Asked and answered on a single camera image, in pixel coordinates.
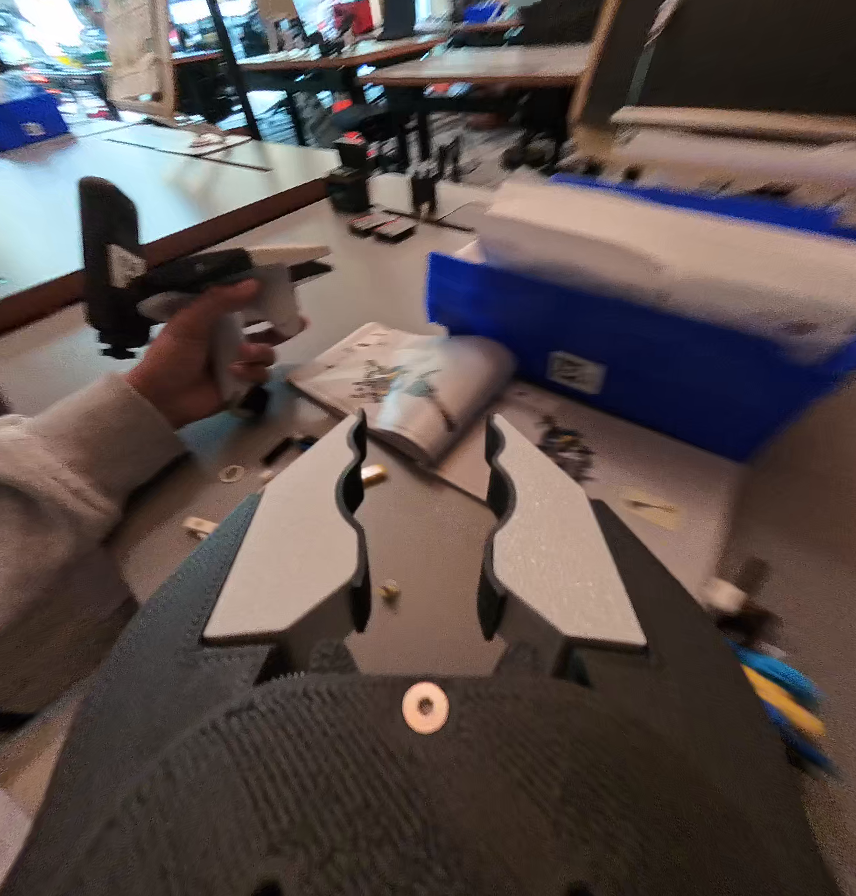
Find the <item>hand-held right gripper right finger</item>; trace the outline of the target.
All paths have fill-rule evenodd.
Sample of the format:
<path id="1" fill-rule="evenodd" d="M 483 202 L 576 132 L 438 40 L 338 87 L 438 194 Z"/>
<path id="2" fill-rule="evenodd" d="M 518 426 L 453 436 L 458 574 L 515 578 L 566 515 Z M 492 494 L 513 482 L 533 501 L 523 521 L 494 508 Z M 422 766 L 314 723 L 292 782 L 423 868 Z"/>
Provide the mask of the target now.
<path id="1" fill-rule="evenodd" d="M 648 642 L 579 483 L 500 413 L 486 420 L 486 503 L 477 619 L 485 641 L 526 644 L 560 674 L 579 648 L 641 656 Z"/>

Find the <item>wooden background table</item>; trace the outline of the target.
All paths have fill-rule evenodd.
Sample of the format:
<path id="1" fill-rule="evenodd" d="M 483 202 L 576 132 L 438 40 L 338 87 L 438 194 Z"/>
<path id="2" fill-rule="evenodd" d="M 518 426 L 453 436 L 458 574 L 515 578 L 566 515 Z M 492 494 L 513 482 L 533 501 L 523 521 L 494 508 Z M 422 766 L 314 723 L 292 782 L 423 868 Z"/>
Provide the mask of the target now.
<path id="1" fill-rule="evenodd" d="M 424 88 L 472 84 L 512 88 L 575 86 L 586 71 L 592 45 L 445 49 L 416 61 L 396 63 L 358 77 L 360 84 Z"/>

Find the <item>white and black part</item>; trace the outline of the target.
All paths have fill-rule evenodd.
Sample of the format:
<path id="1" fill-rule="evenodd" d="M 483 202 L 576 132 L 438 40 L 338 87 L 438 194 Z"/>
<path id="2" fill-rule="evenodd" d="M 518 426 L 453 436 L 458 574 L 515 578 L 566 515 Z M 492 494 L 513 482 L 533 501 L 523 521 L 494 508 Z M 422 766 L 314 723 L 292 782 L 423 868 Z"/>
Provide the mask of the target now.
<path id="1" fill-rule="evenodd" d="M 704 604 L 722 631 L 737 632 L 740 640 L 752 640 L 775 621 L 776 616 L 758 602 L 770 573 L 767 561 L 752 556 L 739 569 L 737 581 L 714 578 L 706 584 Z"/>

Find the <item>person's left hand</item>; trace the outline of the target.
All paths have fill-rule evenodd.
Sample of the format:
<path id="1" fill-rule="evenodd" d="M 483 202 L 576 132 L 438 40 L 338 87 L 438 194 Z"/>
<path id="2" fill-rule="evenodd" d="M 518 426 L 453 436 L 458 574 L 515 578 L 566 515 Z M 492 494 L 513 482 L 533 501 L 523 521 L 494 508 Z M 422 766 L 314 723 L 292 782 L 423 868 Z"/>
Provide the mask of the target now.
<path id="1" fill-rule="evenodd" d="M 211 287 L 170 318 L 142 361 L 122 376 L 174 431 L 212 417 L 225 402 L 210 338 L 220 321 L 248 307 L 260 291 L 255 280 Z"/>

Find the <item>person's left forearm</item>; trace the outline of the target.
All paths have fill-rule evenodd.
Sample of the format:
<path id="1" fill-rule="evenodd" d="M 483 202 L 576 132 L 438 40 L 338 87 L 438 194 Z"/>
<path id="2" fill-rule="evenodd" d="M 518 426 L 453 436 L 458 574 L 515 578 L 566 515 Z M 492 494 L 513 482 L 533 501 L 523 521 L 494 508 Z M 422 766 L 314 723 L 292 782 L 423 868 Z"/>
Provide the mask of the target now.
<path id="1" fill-rule="evenodd" d="M 184 454 L 175 431 L 121 375 L 0 417 L 0 713 L 43 707 L 130 599 L 103 544 L 131 493 Z"/>

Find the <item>lego instruction booklet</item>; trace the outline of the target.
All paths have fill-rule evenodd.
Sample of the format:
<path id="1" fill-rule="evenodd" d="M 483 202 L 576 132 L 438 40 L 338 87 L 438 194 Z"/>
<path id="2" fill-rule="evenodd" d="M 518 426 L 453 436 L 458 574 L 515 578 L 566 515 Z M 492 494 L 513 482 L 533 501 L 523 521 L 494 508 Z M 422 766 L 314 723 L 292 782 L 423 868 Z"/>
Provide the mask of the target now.
<path id="1" fill-rule="evenodd" d="M 341 418 L 363 411 L 376 441 L 483 501 L 485 418 L 515 370 L 512 353 L 483 337 L 416 335 L 370 322 L 295 367 L 288 381 Z"/>

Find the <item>black slanted pole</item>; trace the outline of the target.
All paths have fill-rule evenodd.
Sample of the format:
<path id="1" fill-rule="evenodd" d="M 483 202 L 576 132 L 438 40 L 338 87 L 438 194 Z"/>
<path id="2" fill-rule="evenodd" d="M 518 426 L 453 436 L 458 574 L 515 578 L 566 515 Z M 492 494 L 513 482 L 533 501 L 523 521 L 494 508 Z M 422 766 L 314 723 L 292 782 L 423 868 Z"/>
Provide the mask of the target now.
<path id="1" fill-rule="evenodd" d="M 214 25 L 215 32 L 218 36 L 218 43 L 225 64 L 225 70 L 228 80 L 232 84 L 232 88 L 236 96 L 238 97 L 238 100 L 243 109 L 243 116 L 245 118 L 247 130 L 253 140 L 262 141 L 259 124 L 257 118 L 253 113 L 253 108 L 249 100 L 244 74 L 239 67 L 238 61 L 233 51 L 232 41 L 230 39 L 228 29 L 225 25 L 224 17 L 222 16 L 219 1 L 206 1 L 206 4 L 209 9 L 210 18 Z"/>

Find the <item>white perforated board on stand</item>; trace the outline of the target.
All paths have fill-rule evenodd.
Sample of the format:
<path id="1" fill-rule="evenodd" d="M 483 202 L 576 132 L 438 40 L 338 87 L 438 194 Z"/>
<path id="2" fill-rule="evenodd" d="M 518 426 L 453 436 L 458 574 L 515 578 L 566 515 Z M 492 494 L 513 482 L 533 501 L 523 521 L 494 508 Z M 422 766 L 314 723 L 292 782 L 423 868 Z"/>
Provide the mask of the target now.
<path id="1" fill-rule="evenodd" d="M 166 1 L 104 1 L 109 101 L 120 111 L 174 118 L 176 86 Z"/>

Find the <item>white boxes and papers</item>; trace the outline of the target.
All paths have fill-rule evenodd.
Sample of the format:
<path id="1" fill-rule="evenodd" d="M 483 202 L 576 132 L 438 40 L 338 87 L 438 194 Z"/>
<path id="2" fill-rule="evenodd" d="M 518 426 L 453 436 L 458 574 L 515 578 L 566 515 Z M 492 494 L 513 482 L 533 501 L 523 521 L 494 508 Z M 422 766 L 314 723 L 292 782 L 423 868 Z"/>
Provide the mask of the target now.
<path id="1" fill-rule="evenodd" d="M 856 243 L 576 185 L 508 183 L 485 261 L 780 345 L 816 363 L 856 338 Z"/>

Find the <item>black flat pads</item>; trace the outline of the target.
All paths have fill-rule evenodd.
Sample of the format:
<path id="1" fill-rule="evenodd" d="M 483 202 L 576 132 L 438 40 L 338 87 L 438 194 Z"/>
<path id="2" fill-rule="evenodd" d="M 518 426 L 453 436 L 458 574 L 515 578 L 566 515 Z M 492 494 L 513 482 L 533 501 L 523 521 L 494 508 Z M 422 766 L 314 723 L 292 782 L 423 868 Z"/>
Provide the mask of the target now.
<path id="1" fill-rule="evenodd" d="M 350 220 L 347 230 L 357 238 L 373 238 L 381 243 L 396 245 L 409 240 L 416 233 L 417 224 L 406 216 L 372 211 Z"/>

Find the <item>black box with red label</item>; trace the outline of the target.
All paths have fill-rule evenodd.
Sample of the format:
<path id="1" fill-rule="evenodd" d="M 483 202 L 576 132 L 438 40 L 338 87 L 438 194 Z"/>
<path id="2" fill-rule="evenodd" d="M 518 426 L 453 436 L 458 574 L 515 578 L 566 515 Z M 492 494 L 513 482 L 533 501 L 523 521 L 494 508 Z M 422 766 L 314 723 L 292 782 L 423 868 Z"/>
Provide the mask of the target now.
<path id="1" fill-rule="evenodd" d="M 367 141 L 356 132 L 348 132 L 333 143 L 340 164 L 325 178 L 326 195 L 335 210 L 365 213 L 371 209 L 369 182 L 372 160 Z"/>

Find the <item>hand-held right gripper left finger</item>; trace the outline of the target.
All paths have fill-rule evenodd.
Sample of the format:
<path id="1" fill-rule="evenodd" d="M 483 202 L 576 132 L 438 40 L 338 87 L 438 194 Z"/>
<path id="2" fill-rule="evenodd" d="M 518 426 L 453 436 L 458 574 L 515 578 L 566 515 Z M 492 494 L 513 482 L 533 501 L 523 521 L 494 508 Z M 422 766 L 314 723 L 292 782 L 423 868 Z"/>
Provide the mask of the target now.
<path id="1" fill-rule="evenodd" d="M 323 641 L 363 633 L 372 609 L 363 410 L 277 474 L 257 507 L 202 631 L 217 647 L 268 645 L 309 658 Z"/>

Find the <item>pile of dark lego pieces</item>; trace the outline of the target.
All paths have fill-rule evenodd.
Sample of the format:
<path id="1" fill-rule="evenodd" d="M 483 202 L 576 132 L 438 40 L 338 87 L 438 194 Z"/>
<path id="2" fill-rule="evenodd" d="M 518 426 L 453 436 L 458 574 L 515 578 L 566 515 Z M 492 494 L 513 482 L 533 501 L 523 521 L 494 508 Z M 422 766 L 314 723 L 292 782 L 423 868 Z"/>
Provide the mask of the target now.
<path id="1" fill-rule="evenodd" d="M 536 447 L 562 472 L 583 485 L 593 479 L 596 452 L 578 430 L 561 426 L 545 415 L 539 424 Z"/>

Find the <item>blue plastic bin with papers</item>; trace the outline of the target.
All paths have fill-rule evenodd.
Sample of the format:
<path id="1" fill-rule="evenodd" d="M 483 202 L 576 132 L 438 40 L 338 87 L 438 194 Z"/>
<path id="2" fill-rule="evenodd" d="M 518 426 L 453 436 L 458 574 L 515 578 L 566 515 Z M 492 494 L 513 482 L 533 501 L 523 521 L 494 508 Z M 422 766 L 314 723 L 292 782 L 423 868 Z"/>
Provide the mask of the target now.
<path id="1" fill-rule="evenodd" d="M 649 190 L 573 177 L 532 185 L 597 188 L 730 218 L 743 217 L 724 214 L 722 205 L 751 204 L 702 196 L 660 203 Z M 749 459 L 856 373 L 856 338 L 819 362 L 803 363 L 758 337 L 498 268 L 483 258 L 477 232 L 474 248 L 478 262 L 430 256 L 425 301 L 432 322 L 450 335 L 500 343 L 524 379 L 730 460 Z"/>

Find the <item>small blue bin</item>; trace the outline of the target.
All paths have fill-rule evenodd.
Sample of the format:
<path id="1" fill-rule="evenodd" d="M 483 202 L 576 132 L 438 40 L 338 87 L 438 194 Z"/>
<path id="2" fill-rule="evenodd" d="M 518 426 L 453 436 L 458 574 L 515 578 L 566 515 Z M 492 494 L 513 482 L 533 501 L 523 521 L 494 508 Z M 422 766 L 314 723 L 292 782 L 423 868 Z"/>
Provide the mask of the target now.
<path id="1" fill-rule="evenodd" d="M 68 135 L 70 129 L 46 91 L 32 88 L 0 102 L 0 153 Z"/>

